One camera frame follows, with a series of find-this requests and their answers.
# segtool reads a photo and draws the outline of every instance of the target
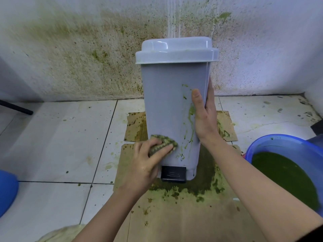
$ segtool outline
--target left hand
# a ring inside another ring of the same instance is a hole
[[[143,195],[151,186],[158,173],[158,163],[168,154],[173,145],[167,145],[150,158],[148,152],[154,145],[162,144],[158,138],[151,138],[144,142],[136,142],[131,166],[124,183],[135,195]]]

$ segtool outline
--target white wall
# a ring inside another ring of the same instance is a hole
[[[216,95],[301,93],[323,76],[321,10],[322,0],[2,0],[0,66],[15,76],[2,72],[0,98],[142,97],[134,53],[180,36],[220,49]]]
[[[323,77],[309,86],[305,92],[305,97],[323,117]]]

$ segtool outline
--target white tile floor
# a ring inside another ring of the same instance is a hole
[[[301,96],[215,97],[228,110],[243,152],[258,137],[308,139],[320,117]],[[18,196],[0,218],[0,241],[33,242],[88,223],[112,194],[129,112],[137,100],[25,104],[33,116],[0,108],[0,169],[18,176]]]

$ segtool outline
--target right hand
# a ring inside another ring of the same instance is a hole
[[[195,130],[201,143],[206,146],[215,138],[221,138],[217,129],[216,119],[216,105],[214,103],[214,90],[212,88],[212,81],[209,78],[209,85],[207,89],[206,104],[200,91],[198,89],[192,90],[192,101],[195,106]]]

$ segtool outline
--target green water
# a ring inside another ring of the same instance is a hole
[[[252,157],[252,165],[313,210],[320,207],[313,182],[290,159],[276,153],[260,152]]]

